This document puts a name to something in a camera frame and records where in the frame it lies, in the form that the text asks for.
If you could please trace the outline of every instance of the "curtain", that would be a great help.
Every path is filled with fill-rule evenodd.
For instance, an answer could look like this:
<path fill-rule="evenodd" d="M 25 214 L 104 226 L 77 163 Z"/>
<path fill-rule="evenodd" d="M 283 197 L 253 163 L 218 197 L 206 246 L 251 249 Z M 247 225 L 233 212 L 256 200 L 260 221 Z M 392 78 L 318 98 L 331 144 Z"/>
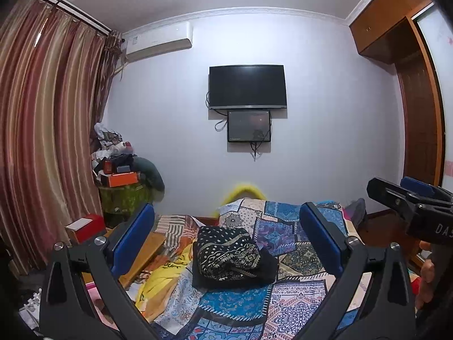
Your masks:
<path fill-rule="evenodd" d="M 40 0 L 0 28 L 0 234 L 20 273 L 43 268 L 64 227 L 101 214 L 90 161 L 105 37 Z"/>
<path fill-rule="evenodd" d="M 102 120 L 107 97 L 112 86 L 113 72 L 121 55 L 121 33 L 112 31 L 106 39 L 97 75 L 96 95 L 91 114 L 91 143 L 90 151 L 98 150 L 101 145 L 94 131 L 94 125 Z"/>

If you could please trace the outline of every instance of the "metal screw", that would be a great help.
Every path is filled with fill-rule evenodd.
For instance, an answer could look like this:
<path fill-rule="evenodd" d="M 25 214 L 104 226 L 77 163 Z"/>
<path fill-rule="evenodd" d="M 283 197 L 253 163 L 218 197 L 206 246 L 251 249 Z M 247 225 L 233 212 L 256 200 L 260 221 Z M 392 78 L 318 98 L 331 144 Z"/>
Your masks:
<path fill-rule="evenodd" d="M 96 245 L 103 245 L 107 241 L 106 237 L 97 237 L 94 239 L 94 244 Z"/>
<path fill-rule="evenodd" d="M 349 245 L 357 245 L 360 243 L 360 239 L 358 237 L 348 237 L 347 242 Z"/>
<path fill-rule="evenodd" d="M 399 251 L 399 244 L 397 242 L 391 242 L 390 243 L 390 248 L 392 248 L 394 251 Z"/>
<path fill-rule="evenodd" d="M 63 247 L 64 247 L 64 243 L 63 242 L 58 242 L 58 243 L 54 244 L 54 249 L 56 251 L 61 251 L 63 249 Z"/>

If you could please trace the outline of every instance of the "air conditioner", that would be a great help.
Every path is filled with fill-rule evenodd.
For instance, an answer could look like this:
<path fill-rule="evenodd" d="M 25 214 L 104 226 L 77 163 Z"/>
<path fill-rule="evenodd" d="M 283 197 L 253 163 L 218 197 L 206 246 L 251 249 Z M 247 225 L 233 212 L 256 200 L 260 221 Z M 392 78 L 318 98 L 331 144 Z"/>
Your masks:
<path fill-rule="evenodd" d="M 131 62 L 190 48 L 192 35 L 193 27 L 190 22 L 171 24 L 137 34 L 129 37 L 127 41 L 126 59 Z"/>

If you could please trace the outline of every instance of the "black tv screen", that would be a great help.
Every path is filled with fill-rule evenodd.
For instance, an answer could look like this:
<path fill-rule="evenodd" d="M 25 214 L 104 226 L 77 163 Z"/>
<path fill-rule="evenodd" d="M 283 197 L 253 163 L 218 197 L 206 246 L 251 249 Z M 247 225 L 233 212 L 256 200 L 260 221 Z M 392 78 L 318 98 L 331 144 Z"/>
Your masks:
<path fill-rule="evenodd" d="M 228 142 L 270 142 L 270 111 L 228 111 Z"/>
<path fill-rule="evenodd" d="M 283 65 L 210 67 L 209 108 L 286 108 Z"/>

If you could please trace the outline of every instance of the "patchwork bedspread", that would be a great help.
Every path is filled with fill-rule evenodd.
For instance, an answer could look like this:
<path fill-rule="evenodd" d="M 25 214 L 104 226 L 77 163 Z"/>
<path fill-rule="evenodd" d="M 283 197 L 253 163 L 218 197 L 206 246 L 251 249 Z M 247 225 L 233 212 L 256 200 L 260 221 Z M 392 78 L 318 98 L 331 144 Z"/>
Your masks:
<path fill-rule="evenodd" d="M 316 203 L 345 235 L 356 235 L 341 206 Z M 165 340 L 291 340 L 316 311 L 335 277 L 327 274 L 299 222 L 297 205 L 240 199 L 222 206 L 220 226 L 245 228 L 279 259 L 278 280 L 258 289 L 196 290 L 183 271 L 167 307 L 151 325 Z M 352 323 L 370 276 L 364 274 L 339 328 Z"/>

